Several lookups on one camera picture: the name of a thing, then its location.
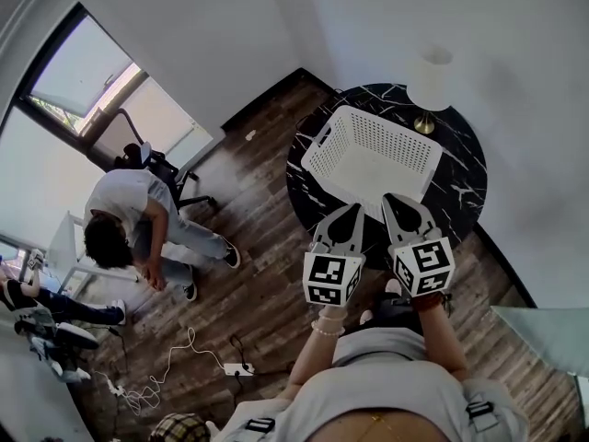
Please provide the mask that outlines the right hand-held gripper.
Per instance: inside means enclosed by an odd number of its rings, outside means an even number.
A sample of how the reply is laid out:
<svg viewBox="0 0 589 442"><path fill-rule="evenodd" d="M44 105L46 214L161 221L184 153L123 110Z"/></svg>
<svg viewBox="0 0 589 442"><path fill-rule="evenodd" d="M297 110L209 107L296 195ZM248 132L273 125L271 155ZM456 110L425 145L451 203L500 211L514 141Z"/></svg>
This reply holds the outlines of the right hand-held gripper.
<svg viewBox="0 0 589 442"><path fill-rule="evenodd" d="M444 292L456 265L449 239L441 238L429 209L397 193L384 194L381 209L392 245L419 243L392 250L393 273L399 282L411 297Z"/></svg>

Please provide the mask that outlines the person's grey top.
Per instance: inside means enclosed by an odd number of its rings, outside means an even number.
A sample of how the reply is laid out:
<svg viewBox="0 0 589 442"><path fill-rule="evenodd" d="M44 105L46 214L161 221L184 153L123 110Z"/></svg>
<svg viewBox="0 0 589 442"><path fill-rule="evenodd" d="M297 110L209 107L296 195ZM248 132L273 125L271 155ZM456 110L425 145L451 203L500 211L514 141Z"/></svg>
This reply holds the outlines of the person's grey top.
<svg viewBox="0 0 589 442"><path fill-rule="evenodd" d="M471 420L472 401L492 413ZM426 359L423 338L408 329L372 328L340 338L330 368L312 377L292 401L240 403L213 442L307 442L317 430L357 410L401 410L435 425L450 442L526 442L528 421L505 387L485 378L457 381ZM245 430L272 418L269 434Z"/></svg>

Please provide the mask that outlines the black-framed window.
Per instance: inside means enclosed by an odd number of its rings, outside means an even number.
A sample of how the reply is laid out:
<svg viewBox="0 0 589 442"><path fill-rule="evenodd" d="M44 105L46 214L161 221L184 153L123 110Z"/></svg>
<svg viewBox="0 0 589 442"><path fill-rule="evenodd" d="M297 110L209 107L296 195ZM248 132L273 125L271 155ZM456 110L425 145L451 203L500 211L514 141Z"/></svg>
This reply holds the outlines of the black-framed window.
<svg viewBox="0 0 589 442"><path fill-rule="evenodd" d="M132 141L121 125L95 135L117 109L181 170L216 142L83 8L49 43L0 118L0 235L27 246L82 214L115 145Z"/></svg>

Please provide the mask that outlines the white perforated plastic basket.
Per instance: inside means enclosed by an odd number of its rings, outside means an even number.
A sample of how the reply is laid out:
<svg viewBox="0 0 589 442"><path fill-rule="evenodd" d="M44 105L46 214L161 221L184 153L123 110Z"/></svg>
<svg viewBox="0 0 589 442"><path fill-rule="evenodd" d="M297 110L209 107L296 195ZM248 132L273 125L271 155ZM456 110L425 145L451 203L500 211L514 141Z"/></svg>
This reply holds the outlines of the white perforated plastic basket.
<svg viewBox="0 0 589 442"><path fill-rule="evenodd" d="M397 193L420 202L442 157L435 141L351 106L326 121L301 160L324 192L358 203L383 222L381 200Z"/></svg>

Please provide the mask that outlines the yellow plaid fabric item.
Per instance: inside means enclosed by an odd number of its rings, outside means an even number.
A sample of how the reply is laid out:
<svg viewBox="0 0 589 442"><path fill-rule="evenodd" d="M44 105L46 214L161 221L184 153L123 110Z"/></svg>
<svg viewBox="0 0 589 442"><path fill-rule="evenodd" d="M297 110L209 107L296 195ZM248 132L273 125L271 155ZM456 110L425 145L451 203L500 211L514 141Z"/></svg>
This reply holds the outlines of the yellow plaid fabric item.
<svg viewBox="0 0 589 442"><path fill-rule="evenodd" d="M210 442L211 434L194 413L171 413L149 435L147 442Z"/></svg>

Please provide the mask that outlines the person's right forearm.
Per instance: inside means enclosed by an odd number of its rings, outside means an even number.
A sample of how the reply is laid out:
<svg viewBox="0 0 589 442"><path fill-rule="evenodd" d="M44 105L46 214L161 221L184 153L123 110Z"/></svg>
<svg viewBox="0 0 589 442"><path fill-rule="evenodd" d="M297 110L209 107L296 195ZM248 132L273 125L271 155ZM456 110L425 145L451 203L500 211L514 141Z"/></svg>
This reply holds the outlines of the person's right forearm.
<svg viewBox="0 0 589 442"><path fill-rule="evenodd" d="M469 377L468 362L444 305L417 312L422 325L425 349L433 363L443 367L458 381Z"/></svg>

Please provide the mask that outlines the frosted glass partition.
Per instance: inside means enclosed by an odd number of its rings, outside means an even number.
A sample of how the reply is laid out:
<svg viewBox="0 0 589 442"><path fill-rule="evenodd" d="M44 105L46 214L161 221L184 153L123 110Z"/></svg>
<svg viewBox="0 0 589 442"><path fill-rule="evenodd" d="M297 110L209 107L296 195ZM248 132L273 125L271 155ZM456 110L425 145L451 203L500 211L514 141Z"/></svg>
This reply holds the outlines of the frosted glass partition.
<svg viewBox="0 0 589 442"><path fill-rule="evenodd" d="M589 308L491 309L547 365L589 378Z"/></svg>

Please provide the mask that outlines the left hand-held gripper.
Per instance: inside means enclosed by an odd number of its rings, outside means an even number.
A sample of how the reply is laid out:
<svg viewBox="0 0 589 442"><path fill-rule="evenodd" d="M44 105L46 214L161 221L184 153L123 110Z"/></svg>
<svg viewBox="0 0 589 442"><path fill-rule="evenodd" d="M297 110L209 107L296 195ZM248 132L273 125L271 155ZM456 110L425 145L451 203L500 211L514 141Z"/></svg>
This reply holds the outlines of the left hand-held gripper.
<svg viewBox="0 0 589 442"><path fill-rule="evenodd" d="M308 303L348 304L364 267L363 233L364 209L360 204L343 206L319 222L304 257L302 284Z"/></svg>

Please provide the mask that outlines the red wrist band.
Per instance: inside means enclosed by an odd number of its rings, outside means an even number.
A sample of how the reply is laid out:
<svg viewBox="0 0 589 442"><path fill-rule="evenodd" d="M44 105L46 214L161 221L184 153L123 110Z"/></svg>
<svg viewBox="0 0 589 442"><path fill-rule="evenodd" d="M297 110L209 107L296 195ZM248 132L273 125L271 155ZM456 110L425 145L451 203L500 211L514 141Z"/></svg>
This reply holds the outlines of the red wrist band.
<svg viewBox="0 0 589 442"><path fill-rule="evenodd" d="M445 294L443 292L435 292L419 297L413 297L410 300L410 305L417 312L424 312L445 303Z"/></svg>

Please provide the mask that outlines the person's left forearm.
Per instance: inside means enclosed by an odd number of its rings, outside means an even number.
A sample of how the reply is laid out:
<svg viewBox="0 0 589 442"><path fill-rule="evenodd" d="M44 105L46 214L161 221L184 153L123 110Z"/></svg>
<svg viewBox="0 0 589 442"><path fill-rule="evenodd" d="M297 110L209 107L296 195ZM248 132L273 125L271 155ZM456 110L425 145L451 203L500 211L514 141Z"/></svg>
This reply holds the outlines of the person's left forearm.
<svg viewBox="0 0 589 442"><path fill-rule="evenodd" d="M326 306L318 313L279 399L292 401L312 377L331 367L338 340L344 334L346 317L346 308L334 306Z"/></svg>

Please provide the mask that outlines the white table lamp brass base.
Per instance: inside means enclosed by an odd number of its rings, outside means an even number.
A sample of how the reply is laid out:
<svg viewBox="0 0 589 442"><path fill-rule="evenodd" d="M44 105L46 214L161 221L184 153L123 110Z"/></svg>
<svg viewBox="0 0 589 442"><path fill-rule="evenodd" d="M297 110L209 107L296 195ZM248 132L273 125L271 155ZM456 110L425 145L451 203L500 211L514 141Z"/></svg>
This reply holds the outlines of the white table lamp brass base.
<svg viewBox="0 0 589 442"><path fill-rule="evenodd" d="M414 129L420 134L431 134L433 114L450 107L448 82L453 59L445 47L430 44L420 49L411 66L407 95L422 111L414 121Z"/></svg>

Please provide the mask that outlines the black marble round table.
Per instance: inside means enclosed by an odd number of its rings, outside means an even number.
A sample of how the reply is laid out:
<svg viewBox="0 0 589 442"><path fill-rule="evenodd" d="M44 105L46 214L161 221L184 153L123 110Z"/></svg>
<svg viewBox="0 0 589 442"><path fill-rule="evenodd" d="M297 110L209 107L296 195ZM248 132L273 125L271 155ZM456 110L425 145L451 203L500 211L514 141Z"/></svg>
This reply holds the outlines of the black marble round table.
<svg viewBox="0 0 589 442"><path fill-rule="evenodd" d="M413 128L414 119L421 113L410 102L404 85L376 83L334 93L303 119L287 157L286 184L295 214L309 234L315 233L324 216L344 205L324 192L301 165L315 135L342 105L367 111L408 129ZM487 167L478 137L455 108L435 113L433 121L431 138L441 145L443 154L423 202L454 248L472 231L482 212Z"/></svg>

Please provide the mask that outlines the black office chair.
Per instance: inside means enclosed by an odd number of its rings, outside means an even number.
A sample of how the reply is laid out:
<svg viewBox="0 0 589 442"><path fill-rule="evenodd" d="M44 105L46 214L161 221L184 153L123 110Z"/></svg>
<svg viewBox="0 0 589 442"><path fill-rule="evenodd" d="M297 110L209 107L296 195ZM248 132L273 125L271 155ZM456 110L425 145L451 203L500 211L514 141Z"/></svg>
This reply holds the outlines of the black office chair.
<svg viewBox="0 0 589 442"><path fill-rule="evenodd" d="M182 198L187 180L198 182L200 178L191 171L183 174L173 166L162 152L156 151L144 141L135 128L128 112L118 109L113 113L100 113L87 135L87 156L106 172L115 169L146 169L161 179L171 190L177 210L207 203L216 207L216 200L209 195Z"/></svg>

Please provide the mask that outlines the person's black trousers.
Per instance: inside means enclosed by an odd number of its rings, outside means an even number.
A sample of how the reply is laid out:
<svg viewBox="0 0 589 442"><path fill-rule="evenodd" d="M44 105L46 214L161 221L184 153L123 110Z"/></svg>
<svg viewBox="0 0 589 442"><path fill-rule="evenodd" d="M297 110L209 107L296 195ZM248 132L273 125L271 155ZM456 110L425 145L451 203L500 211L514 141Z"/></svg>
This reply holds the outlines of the person's black trousers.
<svg viewBox="0 0 589 442"><path fill-rule="evenodd" d="M374 318L364 326L358 325L357 331L372 328L400 328L423 336L419 315L407 298L383 293L368 309L374 313Z"/></svg>

